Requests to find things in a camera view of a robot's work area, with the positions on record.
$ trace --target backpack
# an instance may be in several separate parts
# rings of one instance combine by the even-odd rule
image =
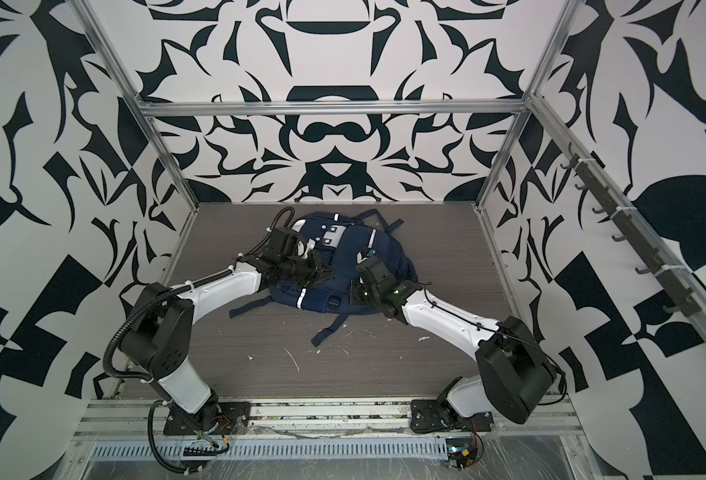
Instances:
[[[373,215],[377,216],[383,230],[364,225],[364,220]],[[315,242],[315,251],[331,267],[334,276],[306,289],[300,288],[292,280],[280,280],[270,287],[269,296],[230,310],[230,318],[270,302],[283,303],[301,310],[338,314],[329,327],[319,331],[311,340],[313,346],[319,346],[342,326],[348,316],[379,312],[376,306],[350,303],[350,282],[359,279],[356,267],[368,256],[377,255],[399,282],[417,281],[414,264],[398,240],[391,235],[403,223],[403,220],[398,219],[388,224],[375,209],[352,217],[327,212],[302,216],[294,222],[292,229]]]

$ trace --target reflective strip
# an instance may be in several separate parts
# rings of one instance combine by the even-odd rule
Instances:
[[[300,297],[297,299],[297,308],[299,308],[300,310],[302,310],[302,299],[304,298],[304,294],[307,291],[308,289],[303,288],[302,293],[300,293]]]

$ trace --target abstract pattern wallpaper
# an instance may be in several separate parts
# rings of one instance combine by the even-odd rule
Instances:
[[[522,96],[563,0],[94,0],[148,101]]]
[[[588,0],[544,88],[706,286],[706,2]]]
[[[474,200],[511,114],[156,119],[213,201]]]
[[[706,475],[706,344],[565,164],[532,117],[486,205],[516,302],[606,475]]]
[[[62,0],[0,0],[0,478],[64,453],[189,213]]]

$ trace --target wooden table surface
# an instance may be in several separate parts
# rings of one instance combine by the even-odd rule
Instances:
[[[420,281],[433,282],[432,293],[482,316],[507,317],[507,303],[470,204],[376,207],[388,222],[404,219],[394,236],[414,262]],[[196,280],[227,267],[238,252],[260,241],[280,208],[202,205],[172,283]],[[294,208],[297,219],[319,210],[355,215],[369,206],[296,204]],[[376,224],[373,218],[367,224]],[[271,303],[228,318],[230,308],[265,295],[233,302],[194,327],[190,359],[220,396],[433,396],[455,377],[478,373],[475,360],[451,344],[381,314],[352,316],[319,348],[310,339],[329,326],[334,315]],[[121,398],[156,396],[136,381],[125,383],[121,394]]]

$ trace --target backpack strap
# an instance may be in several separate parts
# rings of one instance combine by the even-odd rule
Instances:
[[[331,335],[332,333],[336,332],[339,330],[339,328],[342,326],[345,321],[348,320],[349,315],[338,315],[336,319],[334,319],[334,322],[323,329],[322,331],[319,331],[318,333],[315,334],[313,339],[310,341],[310,343],[313,344],[313,346],[319,346],[320,343],[326,338]]]
[[[246,305],[240,306],[239,308],[233,308],[232,310],[230,310],[230,318],[234,318],[236,316],[242,315],[242,314],[249,312],[250,310],[254,310],[255,308],[258,308],[260,306],[265,306],[272,301],[273,301],[273,297],[268,295],[265,298],[253,300],[252,302],[249,302]]]
[[[386,234],[391,234],[393,230],[398,228],[399,226],[404,224],[404,221],[402,219],[398,219],[392,224],[388,224],[385,218],[382,216],[379,210],[376,208],[372,208],[371,210],[366,210],[365,212],[361,212],[360,214],[356,215],[353,217],[353,220],[366,220],[372,215],[377,215],[377,219],[380,221],[382,224],[383,230],[385,230]]]

